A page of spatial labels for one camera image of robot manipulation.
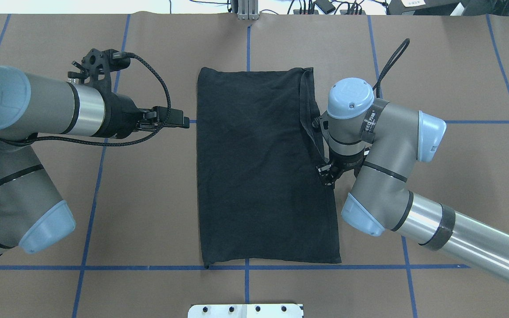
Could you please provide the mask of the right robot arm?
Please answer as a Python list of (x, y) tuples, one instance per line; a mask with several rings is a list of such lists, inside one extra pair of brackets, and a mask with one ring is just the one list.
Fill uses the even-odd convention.
[(505, 124), (448, 125), (376, 97), (363, 79), (337, 81), (317, 119), (327, 143), (322, 183), (355, 181), (341, 217), (362, 233), (395, 233), (509, 284), (509, 146)]

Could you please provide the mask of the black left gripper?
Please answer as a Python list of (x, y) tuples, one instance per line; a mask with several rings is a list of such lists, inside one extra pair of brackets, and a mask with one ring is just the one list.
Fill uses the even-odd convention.
[(131, 98), (107, 92), (103, 96), (105, 117), (102, 123), (102, 137), (125, 139), (139, 129), (139, 123), (152, 123), (152, 129), (190, 128), (190, 119), (182, 110), (155, 106), (153, 109), (139, 109)]

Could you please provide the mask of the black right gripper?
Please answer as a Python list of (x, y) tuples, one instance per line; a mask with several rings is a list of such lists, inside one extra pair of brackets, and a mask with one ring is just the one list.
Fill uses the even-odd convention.
[(316, 167), (321, 183), (333, 189), (336, 180), (343, 173), (353, 170), (354, 176), (357, 177), (368, 153), (369, 150), (361, 150), (354, 155), (340, 155), (333, 150), (329, 150), (330, 157), (328, 164)]

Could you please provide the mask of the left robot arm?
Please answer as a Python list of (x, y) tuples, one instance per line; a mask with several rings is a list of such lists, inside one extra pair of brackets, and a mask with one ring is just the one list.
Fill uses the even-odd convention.
[(185, 128), (181, 110), (140, 109), (127, 96), (113, 93), (111, 72), (130, 59), (73, 63), (79, 83), (26, 74), (0, 66), (0, 256), (14, 247), (34, 254), (67, 237), (76, 228), (73, 215), (32, 148), (48, 140), (76, 143), (74, 136), (123, 139), (136, 131)]

